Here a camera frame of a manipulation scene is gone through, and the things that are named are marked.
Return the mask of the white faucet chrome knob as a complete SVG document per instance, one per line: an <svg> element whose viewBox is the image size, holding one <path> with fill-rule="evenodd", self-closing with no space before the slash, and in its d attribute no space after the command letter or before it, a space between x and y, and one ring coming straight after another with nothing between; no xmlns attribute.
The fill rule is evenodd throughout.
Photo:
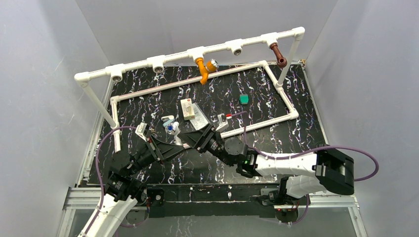
<svg viewBox="0 0 419 237"><path fill-rule="evenodd" d="M173 135L175 139L175 144L182 146L183 143L181 139L178 137L180 133L179 123L178 122L165 122L164 128L167 134Z"/></svg>

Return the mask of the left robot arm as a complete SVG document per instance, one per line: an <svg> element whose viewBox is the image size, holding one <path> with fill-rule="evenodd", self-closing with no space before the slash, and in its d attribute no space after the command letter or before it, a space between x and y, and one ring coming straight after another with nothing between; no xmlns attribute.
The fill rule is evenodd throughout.
<svg viewBox="0 0 419 237"><path fill-rule="evenodd" d="M146 187L132 176L155 162L170 161L184 150L182 145L165 143L151 136L140 140L133 153L123 150L114 153L115 157L127 158L129 162L109 169L95 212L78 236L112 237L135 205L148 202Z"/></svg>

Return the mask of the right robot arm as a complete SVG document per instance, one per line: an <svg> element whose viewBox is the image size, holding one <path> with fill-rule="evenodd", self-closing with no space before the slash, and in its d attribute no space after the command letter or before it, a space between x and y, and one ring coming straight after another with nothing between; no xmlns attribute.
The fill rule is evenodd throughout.
<svg viewBox="0 0 419 237"><path fill-rule="evenodd" d="M222 139L210 124L178 137L199 153L209 152L227 166L235 166L244 177L284 175L277 194L284 204L315 192L354 194L354 160L331 146L300 154L263 155L236 137Z"/></svg>

